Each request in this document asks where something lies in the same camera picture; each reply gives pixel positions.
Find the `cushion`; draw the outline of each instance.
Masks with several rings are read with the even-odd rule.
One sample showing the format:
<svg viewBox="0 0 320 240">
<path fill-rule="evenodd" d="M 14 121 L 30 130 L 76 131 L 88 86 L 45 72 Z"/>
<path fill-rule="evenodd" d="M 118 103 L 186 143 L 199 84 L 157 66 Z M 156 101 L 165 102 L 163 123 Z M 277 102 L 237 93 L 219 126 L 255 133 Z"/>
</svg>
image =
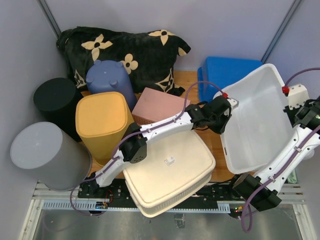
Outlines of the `cushion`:
<svg viewBox="0 0 320 240">
<path fill-rule="evenodd" d="M 135 93 L 145 87 L 176 96 L 185 91 L 174 84 L 174 63 L 190 47 L 167 30 L 128 33 L 77 27 L 62 32 L 56 45 L 64 53 L 68 77 L 81 91 L 87 90 L 86 74 L 95 60 L 122 62 Z"/>
</svg>

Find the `black cylinder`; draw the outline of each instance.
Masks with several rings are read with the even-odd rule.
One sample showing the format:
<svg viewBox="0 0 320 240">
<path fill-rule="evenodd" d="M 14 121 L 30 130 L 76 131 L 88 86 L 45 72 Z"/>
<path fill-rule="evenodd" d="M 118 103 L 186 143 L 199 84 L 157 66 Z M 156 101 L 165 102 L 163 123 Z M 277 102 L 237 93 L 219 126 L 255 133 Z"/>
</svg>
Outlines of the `black cylinder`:
<svg viewBox="0 0 320 240">
<path fill-rule="evenodd" d="M 76 131 L 76 108 L 82 98 L 71 80 L 58 77 L 41 84 L 33 95 L 33 102 L 47 121 L 81 142 Z"/>
</svg>

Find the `white label sticker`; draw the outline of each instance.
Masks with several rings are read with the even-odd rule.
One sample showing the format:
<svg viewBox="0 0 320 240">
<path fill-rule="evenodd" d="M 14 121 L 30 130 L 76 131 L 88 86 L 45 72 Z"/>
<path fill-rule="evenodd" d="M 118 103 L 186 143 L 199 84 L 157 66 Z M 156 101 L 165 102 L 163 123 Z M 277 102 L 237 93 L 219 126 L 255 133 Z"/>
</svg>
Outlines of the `white label sticker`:
<svg viewBox="0 0 320 240">
<path fill-rule="evenodd" d="M 164 163 L 169 167 L 170 165 L 174 164 L 176 162 L 176 159 L 171 156 L 169 158 L 167 158 L 166 160 L 164 160 Z"/>
</svg>

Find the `blue container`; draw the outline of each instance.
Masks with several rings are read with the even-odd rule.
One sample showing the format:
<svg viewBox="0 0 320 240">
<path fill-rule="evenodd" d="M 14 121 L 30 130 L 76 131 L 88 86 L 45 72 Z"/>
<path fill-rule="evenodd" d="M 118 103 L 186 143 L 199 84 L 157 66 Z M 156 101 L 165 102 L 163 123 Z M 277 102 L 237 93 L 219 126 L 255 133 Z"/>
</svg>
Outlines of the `blue container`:
<svg viewBox="0 0 320 240">
<path fill-rule="evenodd" d="M 94 61 L 86 74 L 86 84 L 91 94 L 118 92 L 121 93 L 132 111 L 137 98 L 132 89 L 129 75 L 122 62 Z"/>
<path fill-rule="evenodd" d="M 204 65 L 198 69 L 198 81 L 208 81 L 223 89 L 243 79 L 261 65 L 262 62 L 259 60 L 209 56 Z M 200 102 L 210 102 L 217 92 L 218 90 L 212 85 L 205 83 L 198 85 Z"/>
</svg>

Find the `pink box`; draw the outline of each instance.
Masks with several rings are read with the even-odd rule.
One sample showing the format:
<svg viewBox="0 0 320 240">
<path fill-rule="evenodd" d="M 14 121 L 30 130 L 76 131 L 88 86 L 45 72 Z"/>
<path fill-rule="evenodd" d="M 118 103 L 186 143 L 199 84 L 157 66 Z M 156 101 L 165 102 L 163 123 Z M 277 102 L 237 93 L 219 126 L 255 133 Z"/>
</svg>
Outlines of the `pink box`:
<svg viewBox="0 0 320 240">
<path fill-rule="evenodd" d="M 132 116 L 138 125 L 152 124 L 182 111 L 185 99 L 168 93 L 145 88 L 135 105 Z"/>
</svg>

